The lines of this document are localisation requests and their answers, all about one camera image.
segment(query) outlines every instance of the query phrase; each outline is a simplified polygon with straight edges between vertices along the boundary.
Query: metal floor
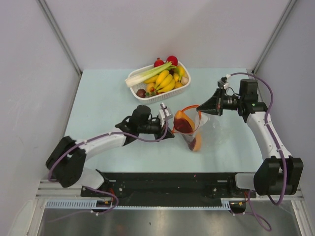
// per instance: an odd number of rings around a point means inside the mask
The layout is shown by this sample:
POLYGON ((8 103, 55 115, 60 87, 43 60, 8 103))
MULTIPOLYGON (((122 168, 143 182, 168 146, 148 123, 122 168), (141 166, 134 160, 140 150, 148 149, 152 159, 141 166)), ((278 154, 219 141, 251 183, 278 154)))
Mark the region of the metal floor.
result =
POLYGON ((63 220, 49 220, 75 212, 46 209, 39 236, 300 236, 290 201, 281 207, 253 202, 272 232, 264 231, 250 215, 233 217, 212 210, 115 210, 108 215, 79 213, 63 220))

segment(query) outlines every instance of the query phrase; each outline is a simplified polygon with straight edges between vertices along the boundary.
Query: plastic basket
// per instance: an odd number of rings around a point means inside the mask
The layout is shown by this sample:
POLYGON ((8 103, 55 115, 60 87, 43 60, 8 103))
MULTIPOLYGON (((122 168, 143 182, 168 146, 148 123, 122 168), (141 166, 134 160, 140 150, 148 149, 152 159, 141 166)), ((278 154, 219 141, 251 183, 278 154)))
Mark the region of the plastic basket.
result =
MULTIPOLYGON (((187 78, 188 78, 188 83, 186 85, 184 85, 184 86, 182 86, 180 88, 171 90, 169 92, 165 92, 165 93, 153 96, 153 97, 142 98, 142 97, 138 97, 136 95, 136 93, 137 93, 137 91, 139 89, 146 89, 147 85, 145 83, 140 83, 140 84, 137 84, 137 85, 132 86, 130 88, 133 96, 135 96, 139 100, 139 102, 141 102, 142 104, 150 104, 150 103, 162 101, 164 99, 173 97, 175 95, 178 95, 178 94, 181 94, 182 92, 184 92, 186 90, 186 88, 188 87, 188 85, 190 84, 191 78, 190 78, 190 74, 188 73, 186 67, 184 67, 184 65, 180 61, 178 62, 178 64, 181 65, 184 68, 185 72, 186 72, 186 75, 187 75, 187 78)), ((146 66, 146 67, 134 70, 128 75, 128 78, 133 76, 133 75, 139 74, 139 73, 141 73, 141 72, 143 72, 145 70, 148 70, 150 68, 153 68, 153 65, 149 65, 149 66, 146 66)))

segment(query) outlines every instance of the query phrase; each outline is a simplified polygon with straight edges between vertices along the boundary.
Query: white wall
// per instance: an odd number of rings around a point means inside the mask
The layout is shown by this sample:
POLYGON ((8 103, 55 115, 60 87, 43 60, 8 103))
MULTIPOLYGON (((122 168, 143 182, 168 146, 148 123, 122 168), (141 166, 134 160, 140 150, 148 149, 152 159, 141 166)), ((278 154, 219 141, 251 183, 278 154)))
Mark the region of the white wall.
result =
POLYGON ((0 235, 32 199, 63 134, 78 77, 35 0, 0 7, 0 235))
MULTIPOLYGON (((298 1, 258 75, 273 88, 274 126, 288 150, 303 159, 301 187, 315 219, 315 1, 298 1)), ((263 89, 263 97, 269 95, 263 89)))
POLYGON ((252 69, 289 0, 47 0, 81 69, 252 69))

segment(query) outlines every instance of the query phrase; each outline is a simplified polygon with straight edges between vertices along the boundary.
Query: tabletop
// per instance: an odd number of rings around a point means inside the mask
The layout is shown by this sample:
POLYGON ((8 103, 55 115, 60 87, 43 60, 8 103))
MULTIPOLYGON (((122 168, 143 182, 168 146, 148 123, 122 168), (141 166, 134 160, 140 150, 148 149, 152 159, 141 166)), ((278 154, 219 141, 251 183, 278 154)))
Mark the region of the tabletop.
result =
MULTIPOLYGON (((226 74, 246 72, 244 68, 188 68, 191 84, 177 96, 163 100, 173 114, 187 106, 202 104, 226 74)), ((66 135, 87 139, 111 131, 115 124, 140 105, 125 84, 132 69, 84 70, 70 114, 66 135)), ((237 92, 245 76, 233 76, 230 85, 237 92)), ((159 102, 148 105, 153 116, 159 102)), ((141 135, 153 139, 153 135, 141 135)), ((237 111, 224 110, 202 127, 202 148, 192 152, 181 135, 159 143, 134 141, 103 152, 85 164, 104 172, 256 172, 262 156, 252 131, 237 111)))

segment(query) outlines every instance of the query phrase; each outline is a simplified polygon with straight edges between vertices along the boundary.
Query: green vegetable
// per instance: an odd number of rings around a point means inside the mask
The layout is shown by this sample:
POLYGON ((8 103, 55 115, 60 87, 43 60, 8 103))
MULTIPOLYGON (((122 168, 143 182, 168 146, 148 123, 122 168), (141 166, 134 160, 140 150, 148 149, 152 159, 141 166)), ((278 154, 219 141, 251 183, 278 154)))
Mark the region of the green vegetable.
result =
POLYGON ((166 70, 171 65, 172 65, 172 62, 168 62, 164 65, 154 67, 150 70, 141 72, 140 74, 137 74, 137 75, 134 75, 134 76, 131 76, 131 77, 125 79, 125 82, 126 82, 128 87, 132 87, 134 85, 137 85, 137 84, 145 81, 148 78, 151 78, 152 76, 157 75, 158 73, 162 72, 163 70, 166 70))

